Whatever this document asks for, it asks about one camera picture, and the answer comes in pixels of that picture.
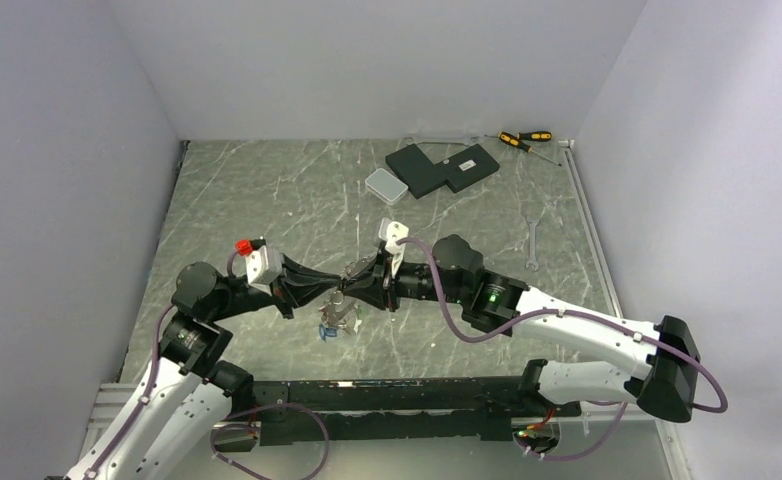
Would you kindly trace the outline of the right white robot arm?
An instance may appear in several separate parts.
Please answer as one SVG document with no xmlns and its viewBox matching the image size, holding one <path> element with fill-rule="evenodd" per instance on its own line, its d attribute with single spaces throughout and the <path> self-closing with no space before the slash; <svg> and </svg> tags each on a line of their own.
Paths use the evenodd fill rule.
<svg viewBox="0 0 782 480">
<path fill-rule="evenodd" d="M 394 311 L 403 299 L 458 305 L 481 343 L 499 335 L 543 339 L 591 355 L 582 363 L 531 360 L 518 388 L 524 411 L 588 401 L 637 405 L 655 418 L 691 420 L 700 354 L 687 323 L 613 317 L 559 300 L 484 266 L 483 255 L 457 235 L 437 241 L 426 262 L 402 260 L 403 249 L 380 246 L 373 258 L 345 274 L 340 289 L 377 309 Z"/>
</svg>

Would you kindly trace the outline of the silver disc keyring with keys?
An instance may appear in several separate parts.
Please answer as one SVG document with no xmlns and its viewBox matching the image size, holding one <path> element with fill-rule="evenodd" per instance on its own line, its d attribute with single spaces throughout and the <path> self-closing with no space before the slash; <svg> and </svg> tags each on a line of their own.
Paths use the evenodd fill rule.
<svg viewBox="0 0 782 480">
<path fill-rule="evenodd" d="M 337 338 L 341 332 L 355 335 L 363 323 L 362 309 L 354 298 L 347 297 L 344 284 L 366 266 L 366 259 L 360 259 L 348 264 L 344 270 L 339 285 L 329 294 L 319 308 L 321 313 L 318 325 L 319 337 L 323 342 Z"/>
</svg>

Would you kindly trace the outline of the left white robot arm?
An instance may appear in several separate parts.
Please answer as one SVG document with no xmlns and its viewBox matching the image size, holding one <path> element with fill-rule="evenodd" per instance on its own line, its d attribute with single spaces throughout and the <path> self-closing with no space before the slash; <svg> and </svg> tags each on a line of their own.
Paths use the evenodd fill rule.
<svg viewBox="0 0 782 480">
<path fill-rule="evenodd" d="M 273 306 L 287 319 L 337 287 L 338 275 L 293 262 L 268 247 L 244 254 L 246 272 L 207 262 L 185 266 L 170 306 L 156 322 L 143 377 L 102 436 L 66 473 L 68 479 L 162 479 L 206 434 L 252 430 L 247 417 L 269 410 L 321 417 L 300 403 L 259 403 L 252 374 L 222 360 L 233 335 L 218 321 Z"/>
</svg>

